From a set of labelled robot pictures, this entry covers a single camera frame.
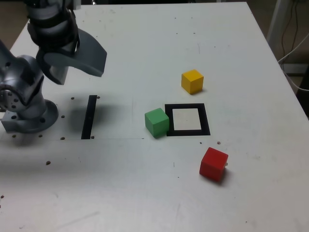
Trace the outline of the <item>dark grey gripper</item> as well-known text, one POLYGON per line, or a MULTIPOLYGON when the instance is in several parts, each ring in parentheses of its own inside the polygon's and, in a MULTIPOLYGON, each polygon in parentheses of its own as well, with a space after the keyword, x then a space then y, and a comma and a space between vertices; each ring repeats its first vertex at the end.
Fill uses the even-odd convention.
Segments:
POLYGON ((78 29, 79 40, 66 45, 45 43, 39 47, 36 61, 43 74, 57 85, 64 85, 68 67, 89 75, 101 77, 104 73, 107 52, 89 33, 78 29))

